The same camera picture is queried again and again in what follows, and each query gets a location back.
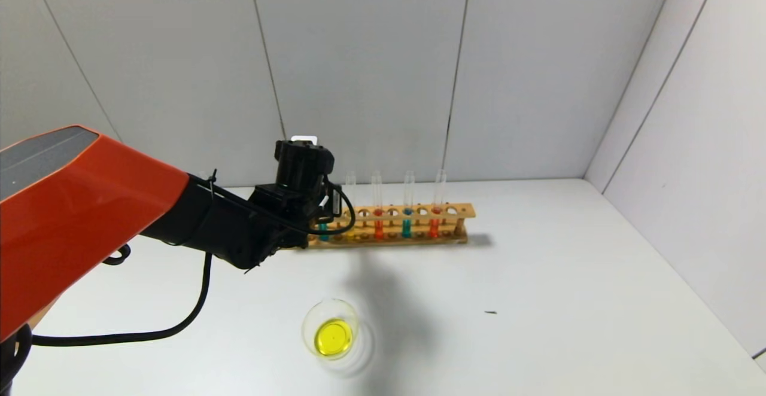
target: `gray panel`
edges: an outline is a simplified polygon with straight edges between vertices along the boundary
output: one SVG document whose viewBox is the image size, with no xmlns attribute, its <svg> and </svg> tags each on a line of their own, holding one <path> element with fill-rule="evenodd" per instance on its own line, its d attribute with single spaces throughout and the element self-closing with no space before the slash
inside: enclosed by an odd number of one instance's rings
<svg viewBox="0 0 766 396">
<path fill-rule="evenodd" d="M 708 0 L 604 195 L 750 355 L 766 346 L 766 0 Z"/>
<path fill-rule="evenodd" d="M 273 181 L 282 131 L 253 0 L 48 0 L 127 145 L 224 185 Z"/>
<path fill-rule="evenodd" d="M 580 178 L 662 0 L 469 0 L 446 170 Z"/>
<path fill-rule="evenodd" d="M 0 148 L 70 124 L 117 139 L 43 0 L 0 0 Z"/>
<path fill-rule="evenodd" d="M 258 0 L 287 135 L 318 135 L 334 178 L 433 179 L 465 0 Z"/>
<path fill-rule="evenodd" d="M 692 30 L 705 0 L 665 0 L 615 117 L 585 179 L 604 191 Z"/>
<path fill-rule="evenodd" d="M 0 151 L 0 200 L 61 169 L 96 139 L 94 132 L 69 127 Z"/>
</svg>

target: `yellow liquid in dish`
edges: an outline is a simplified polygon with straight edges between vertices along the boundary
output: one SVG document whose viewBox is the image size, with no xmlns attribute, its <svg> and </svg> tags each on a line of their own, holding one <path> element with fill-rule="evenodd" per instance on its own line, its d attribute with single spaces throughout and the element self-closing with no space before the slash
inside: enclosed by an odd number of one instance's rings
<svg viewBox="0 0 766 396">
<path fill-rule="evenodd" d="M 354 340 L 351 326 L 341 319 L 329 319 L 317 330 L 314 346 L 325 357 L 341 355 L 350 349 Z"/>
</svg>

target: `test tube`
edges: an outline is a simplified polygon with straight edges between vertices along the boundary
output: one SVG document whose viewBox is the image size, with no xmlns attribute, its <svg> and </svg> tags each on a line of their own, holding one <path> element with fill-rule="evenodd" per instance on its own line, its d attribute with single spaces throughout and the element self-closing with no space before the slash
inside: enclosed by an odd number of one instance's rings
<svg viewBox="0 0 766 396">
<path fill-rule="evenodd" d="M 438 215 L 441 214 L 441 208 L 444 205 L 444 191 L 446 190 L 446 170 L 439 169 L 436 173 L 436 181 L 433 183 L 433 205 L 431 212 Z M 430 221 L 430 227 L 428 230 L 430 237 L 439 237 L 439 220 L 433 219 Z"/>
<path fill-rule="evenodd" d="M 345 174 L 345 195 L 348 197 L 348 200 L 352 203 L 352 205 L 356 204 L 356 173 L 354 173 L 353 170 L 349 170 Z M 354 230 L 349 230 L 348 232 L 345 232 L 345 237 L 348 240 L 353 240 L 354 238 Z"/>
<path fill-rule="evenodd" d="M 405 215 L 412 214 L 412 204 L 415 189 L 415 172 L 407 170 L 405 172 Z M 402 237 L 412 237 L 412 220 L 402 221 Z"/>
<path fill-rule="evenodd" d="M 372 172 L 372 205 L 375 210 L 372 214 L 379 217 L 383 214 L 383 179 L 378 170 Z M 375 239 L 383 239 L 383 221 L 375 221 Z"/>
</svg>

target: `wooden test tube rack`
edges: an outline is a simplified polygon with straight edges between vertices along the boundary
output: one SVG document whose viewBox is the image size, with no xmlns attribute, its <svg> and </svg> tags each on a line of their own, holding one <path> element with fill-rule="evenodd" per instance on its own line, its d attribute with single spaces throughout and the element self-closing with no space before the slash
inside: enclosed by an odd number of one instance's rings
<svg viewBox="0 0 766 396">
<path fill-rule="evenodd" d="M 431 210 L 433 205 L 414 205 L 412 214 L 405 215 L 406 206 L 384 206 L 383 214 L 374 215 L 375 207 L 355 207 L 356 223 L 354 227 L 343 234 L 330 236 L 321 240 L 316 235 L 309 235 L 309 248 L 353 248 L 367 246 L 406 246 L 406 245 L 435 245 L 444 243 L 467 243 L 468 233 L 465 219 L 476 217 L 471 203 L 444 203 L 441 213 Z M 411 237 L 402 237 L 402 222 L 410 220 Z M 430 237 L 430 221 L 439 220 L 438 237 Z M 375 221 L 383 221 L 383 239 L 375 238 Z M 348 211 L 334 222 L 327 225 L 329 230 L 348 224 Z"/>
</svg>

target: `white table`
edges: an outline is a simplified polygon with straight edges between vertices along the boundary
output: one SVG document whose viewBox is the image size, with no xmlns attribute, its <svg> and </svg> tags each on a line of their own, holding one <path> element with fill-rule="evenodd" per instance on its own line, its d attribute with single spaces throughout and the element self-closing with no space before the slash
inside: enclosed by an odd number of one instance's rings
<svg viewBox="0 0 766 396">
<path fill-rule="evenodd" d="M 399 203 L 401 186 L 385 188 Z M 430 191 L 418 184 L 416 200 Z M 33 347 L 14 394 L 766 394 L 766 374 L 590 184 L 454 183 L 448 200 L 476 208 L 468 245 L 282 251 L 247 275 L 215 260 L 186 331 Z M 66 292 L 36 333 L 183 319 L 203 254 L 143 238 L 131 246 L 122 266 L 99 266 Z M 303 346 L 304 314 L 328 297 L 350 300 L 373 328 L 375 355 L 356 376 L 328 372 Z"/>
</svg>

